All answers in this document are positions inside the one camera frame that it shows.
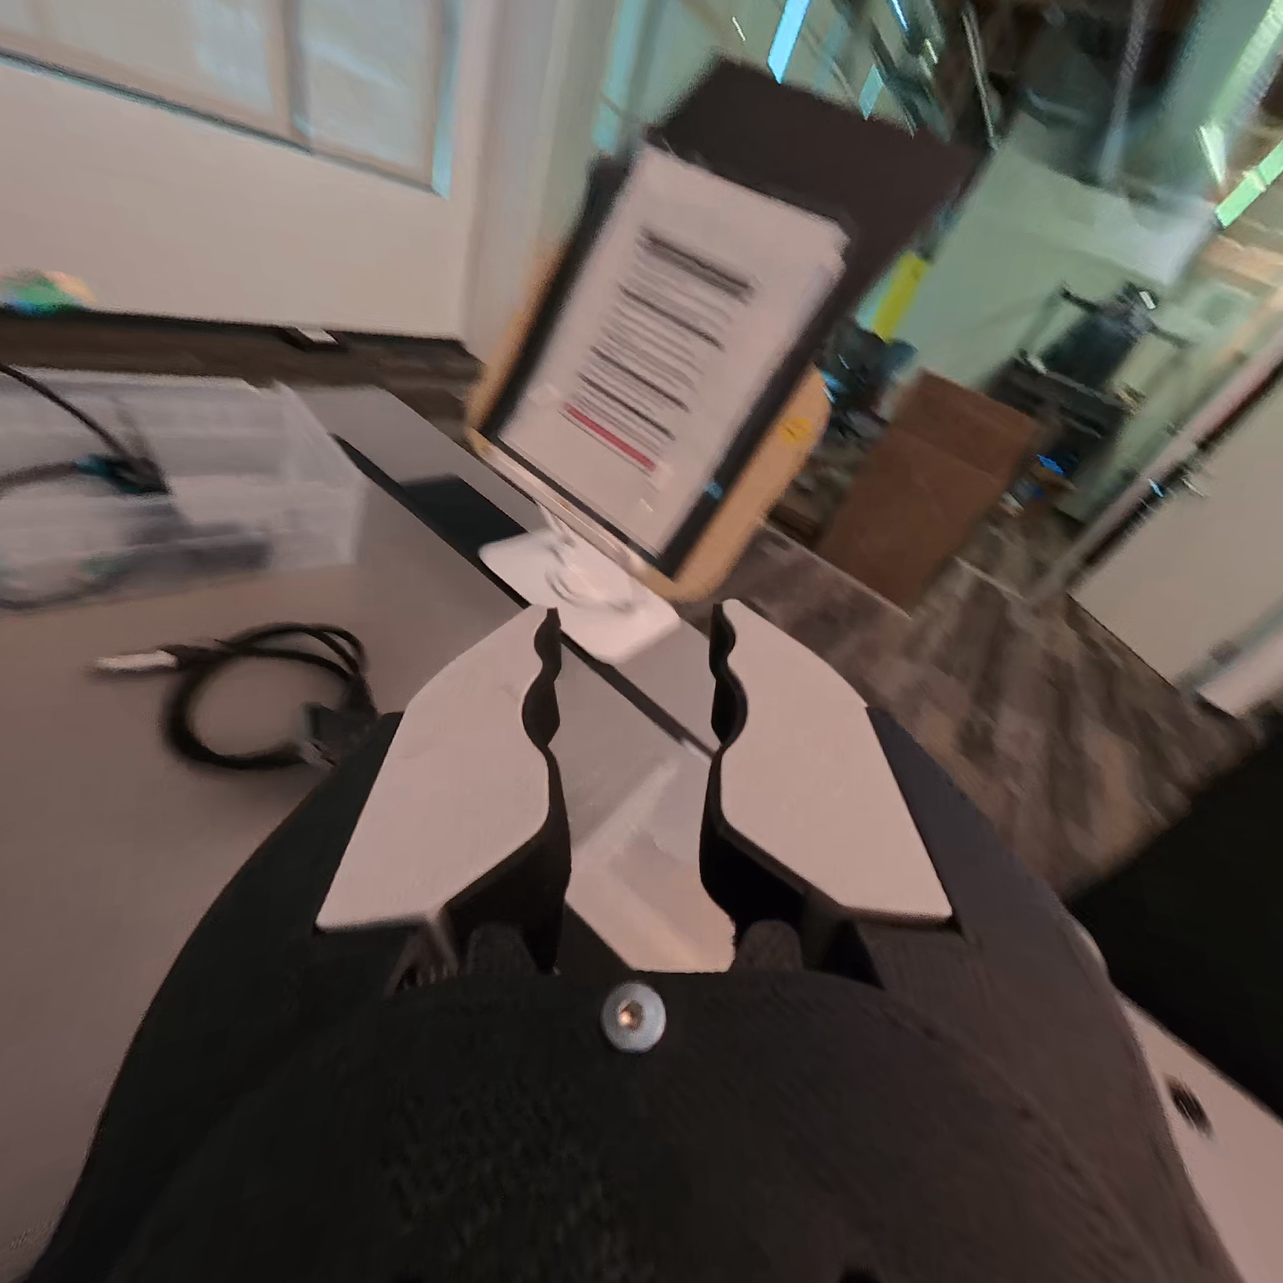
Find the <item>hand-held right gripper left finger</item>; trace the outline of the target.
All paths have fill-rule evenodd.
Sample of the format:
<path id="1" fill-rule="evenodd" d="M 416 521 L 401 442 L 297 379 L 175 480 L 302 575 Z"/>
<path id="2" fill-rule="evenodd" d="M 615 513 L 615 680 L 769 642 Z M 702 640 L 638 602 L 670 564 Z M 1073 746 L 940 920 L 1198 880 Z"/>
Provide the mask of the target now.
<path id="1" fill-rule="evenodd" d="M 560 938 L 572 874 L 552 743 L 563 631 L 531 607 L 456 657 L 401 717 L 317 915 L 340 930 L 485 924 Z"/>

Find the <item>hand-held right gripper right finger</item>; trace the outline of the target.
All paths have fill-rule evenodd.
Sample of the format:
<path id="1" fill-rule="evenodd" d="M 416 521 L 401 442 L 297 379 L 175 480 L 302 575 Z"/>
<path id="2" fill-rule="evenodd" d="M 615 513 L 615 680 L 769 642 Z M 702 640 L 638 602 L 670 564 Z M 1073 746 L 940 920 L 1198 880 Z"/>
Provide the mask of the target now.
<path id="1" fill-rule="evenodd" d="M 946 924 L 952 903 L 865 698 L 740 601 L 711 623 L 706 837 L 859 918 Z"/>

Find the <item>clear plastic bin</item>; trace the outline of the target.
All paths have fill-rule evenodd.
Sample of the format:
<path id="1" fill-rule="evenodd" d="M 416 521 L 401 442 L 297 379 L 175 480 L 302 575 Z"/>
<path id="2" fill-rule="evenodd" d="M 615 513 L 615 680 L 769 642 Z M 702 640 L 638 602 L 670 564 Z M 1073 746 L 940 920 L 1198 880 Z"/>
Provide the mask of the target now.
<path id="1" fill-rule="evenodd" d="M 170 492 L 121 495 L 89 455 L 150 458 Z M 364 488 L 283 384 L 4 365 L 4 616 L 350 564 Z"/>

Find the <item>brown cardboard box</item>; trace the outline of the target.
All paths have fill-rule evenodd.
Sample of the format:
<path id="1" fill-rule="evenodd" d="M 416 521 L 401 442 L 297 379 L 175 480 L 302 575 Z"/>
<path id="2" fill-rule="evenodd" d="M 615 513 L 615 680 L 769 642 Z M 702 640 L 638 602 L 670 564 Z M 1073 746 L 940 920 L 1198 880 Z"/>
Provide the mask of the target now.
<path id="1" fill-rule="evenodd" d="M 818 556 L 914 611 L 1033 460 L 1042 431 L 992 396 L 920 374 L 858 468 Z"/>

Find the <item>wooden framed instruction sign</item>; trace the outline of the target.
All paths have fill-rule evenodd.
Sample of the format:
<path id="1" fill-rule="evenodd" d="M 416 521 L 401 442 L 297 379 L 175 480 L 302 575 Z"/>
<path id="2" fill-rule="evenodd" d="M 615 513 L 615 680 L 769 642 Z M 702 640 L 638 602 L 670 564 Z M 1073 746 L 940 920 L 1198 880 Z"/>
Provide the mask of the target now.
<path id="1" fill-rule="evenodd" d="M 824 431 L 830 336 L 978 162 L 720 58 L 593 165 L 471 449 L 660 599 L 709 597 Z"/>

